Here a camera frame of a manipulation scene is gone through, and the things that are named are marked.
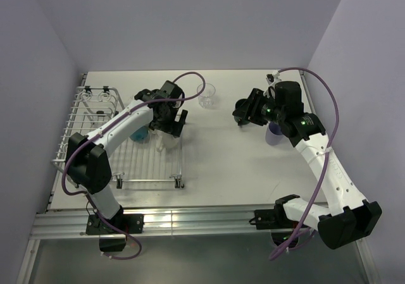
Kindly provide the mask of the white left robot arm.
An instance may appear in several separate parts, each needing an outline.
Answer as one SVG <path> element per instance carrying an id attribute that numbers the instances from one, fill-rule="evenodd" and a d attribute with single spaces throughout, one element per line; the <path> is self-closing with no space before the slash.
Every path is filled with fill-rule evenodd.
<path id="1" fill-rule="evenodd" d="M 82 186 L 101 213 L 101 226 L 116 233 L 123 225 L 123 209 L 115 199 L 109 182 L 112 170 L 109 157 L 132 134 L 148 128 L 157 134 L 157 151 L 171 149 L 181 136 L 187 111 L 181 110 L 184 91 L 166 81 L 160 89 L 144 89 L 114 118 L 101 127 L 68 139 L 66 174 Z"/>

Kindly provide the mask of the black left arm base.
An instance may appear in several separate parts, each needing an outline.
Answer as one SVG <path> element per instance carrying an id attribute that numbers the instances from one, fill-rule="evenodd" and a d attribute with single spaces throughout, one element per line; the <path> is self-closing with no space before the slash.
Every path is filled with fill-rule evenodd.
<path id="1" fill-rule="evenodd" d="M 143 231 L 143 214 L 121 214 L 115 220 L 106 220 L 110 225 L 127 233 L 140 234 Z M 127 243 L 128 238 L 103 237 L 104 235 L 116 235 L 120 232 L 108 226 L 96 214 L 91 214 L 87 220 L 85 234 L 89 236 L 99 236 L 99 249 L 102 252 L 121 252 Z"/>

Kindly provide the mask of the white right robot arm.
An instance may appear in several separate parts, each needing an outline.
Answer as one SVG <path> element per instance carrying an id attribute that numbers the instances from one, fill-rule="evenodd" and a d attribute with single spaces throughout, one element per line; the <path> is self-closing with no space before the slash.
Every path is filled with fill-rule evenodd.
<path id="1" fill-rule="evenodd" d="M 267 92 L 254 88 L 248 98 L 236 103 L 232 114 L 238 125 L 278 125 L 307 162 L 327 200 L 327 206 L 322 207 L 295 194 L 282 197 L 273 209 L 255 211 L 257 229 L 286 228 L 300 222 L 317 231 L 330 249 L 372 232 L 382 208 L 377 202 L 369 202 L 357 189 L 329 146 L 330 139 L 319 118 L 305 112 L 299 83 L 278 82 Z"/>

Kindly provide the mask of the dark green mug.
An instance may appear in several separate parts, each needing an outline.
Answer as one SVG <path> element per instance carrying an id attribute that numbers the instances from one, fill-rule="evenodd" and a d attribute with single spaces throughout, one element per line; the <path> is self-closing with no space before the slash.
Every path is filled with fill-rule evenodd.
<path id="1" fill-rule="evenodd" d="M 242 127 L 242 126 L 250 124 L 250 121 L 247 119 L 246 114 L 233 113 L 233 117 L 234 117 L 234 120 L 237 123 L 238 127 Z"/>

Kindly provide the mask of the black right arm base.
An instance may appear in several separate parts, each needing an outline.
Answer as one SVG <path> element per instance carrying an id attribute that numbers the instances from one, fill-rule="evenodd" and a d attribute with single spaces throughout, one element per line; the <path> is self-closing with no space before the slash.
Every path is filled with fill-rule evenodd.
<path id="1" fill-rule="evenodd" d="M 279 246 L 289 239 L 298 222 L 287 219 L 284 213 L 273 208 L 255 210 L 249 224 L 255 226 L 257 230 L 271 231 L 273 243 Z"/>

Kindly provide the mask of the blue floral mug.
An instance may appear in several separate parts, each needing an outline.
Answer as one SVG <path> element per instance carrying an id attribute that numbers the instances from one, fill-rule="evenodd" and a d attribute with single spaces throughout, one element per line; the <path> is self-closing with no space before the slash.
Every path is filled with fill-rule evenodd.
<path id="1" fill-rule="evenodd" d="M 133 134 L 129 136 L 130 140 L 133 142 L 141 143 L 145 141 L 149 136 L 149 129 L 146 126 L 143 126 L 136 130 Z"/>

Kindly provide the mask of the white ceramic mug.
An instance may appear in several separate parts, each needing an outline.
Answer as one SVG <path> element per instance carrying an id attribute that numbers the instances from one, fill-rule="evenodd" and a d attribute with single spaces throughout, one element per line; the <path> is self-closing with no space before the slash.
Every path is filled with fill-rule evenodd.
<path id="1" fill-rule="evenodd" d="M 174 137 L 169 133 L 165 133 L 160 130 L 156 132 L 156 150 L 158 152 L 174 149 L 178 145 L 179 141 L 179 137 Z"/>

